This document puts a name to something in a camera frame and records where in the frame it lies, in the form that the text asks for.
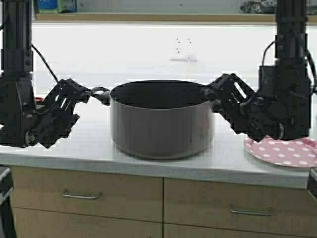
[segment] cloth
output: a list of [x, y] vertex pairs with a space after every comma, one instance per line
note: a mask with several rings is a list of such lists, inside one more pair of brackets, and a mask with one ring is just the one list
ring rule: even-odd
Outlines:
[[[277, 0], [247, 0], [240, 6], [240, 11], [243, 13], [263, 13], [263, 14], [274, 14]], [[317, 15], [317, 5], [308, 5], [307, 15]]]

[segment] drawer handle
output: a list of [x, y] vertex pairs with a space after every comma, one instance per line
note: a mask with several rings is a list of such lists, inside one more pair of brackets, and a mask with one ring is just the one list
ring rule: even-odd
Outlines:
[[96, 200], [96, 199], [100, 198], [101, 195], [102, 195], [101, 192], [96, 196], [94, 196], [94, 195], [85, 195], [85, 196], [73, 195], [73, 194], [69, 194], [69, 191], [67, 189], [65, 189], [63, 192], [63, 197], [66, 197], [66, 198], [80, 198], [80, 199], [88, 199], [88, 200]]
[[252, 215], [252, 216], [265, 216], [265, 217], [272, 216], [271, 207], [268, 209], [268, 212], [252, 212], [252, 211], [238, 211], [238, 210], [235, 210], [232, 205], [230, 205], [230, 212], [235, 214]]

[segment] metal handle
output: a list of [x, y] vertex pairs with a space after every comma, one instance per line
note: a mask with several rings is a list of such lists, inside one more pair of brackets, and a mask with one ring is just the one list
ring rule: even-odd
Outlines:
[[102, 104], [106, 105], [106, 106], [110, 106], [110, 101], [111, 101], [111, 97], [110, 97], [110, 90], [103, 88], [103, 87], [96, 87], [93, 88], [92, 90], [92, 97], [98, 99]]
[[80, 199], [88, 199], [88, 200], [96, 200], [98, 198], [100, 198], [100, 196], [102, 195], [102, 193], [100, 192], [98, 195], [73, 195], [73, 194], [69, 194], [69, 191], [67, 189], [64, 190], [63, 192], [63, 197], [66, 198], [80, 198]]
[[270, 207], [268, 209], [268, 212], [252, 212], [252, 211], [238, 211], [238, 210], [235, 210], [232, 205], [230, 205], [230, 212], [235, 214], [269, 217], [272, 215], [272, 208]]
[[307, 189], [309, 194], [317, 201], [317, 167], [311, 168]]

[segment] cabinet drawer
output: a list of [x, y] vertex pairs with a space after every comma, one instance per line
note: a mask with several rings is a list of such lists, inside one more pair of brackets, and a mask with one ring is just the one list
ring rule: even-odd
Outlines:
[[17, 238], [162, 238], [162, 225], [14, 208]]
[[43, 209], [44, 170], [37, 168], [10, 167], [13, 178], [13, 207]]
[[12, 174], [13, 207], [162, 222], [162, 178], [21, 167]]
[[295, 238], [253, 232], [239, 232], [191, 226], [165, 225], [165, 238]]
[[166, 223], [317, 237], [317, 203], [306, 190], [178, 179], [164, 184]]

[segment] pot handle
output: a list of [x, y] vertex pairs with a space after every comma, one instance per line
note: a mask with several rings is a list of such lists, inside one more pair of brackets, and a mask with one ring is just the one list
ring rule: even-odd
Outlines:
[[204, 85], [201, 89], [203, 97], [210, 103], [210, 108], [213, 113], [218, 113], [222, 109], [221, 100], [216, 98], [216, 95], [210, 89], [210, 85]]
[[91, 96], [98, 99], [102, 104], [110, 106], [110, 90], [103, 87], [96, 87], [91, 90]]

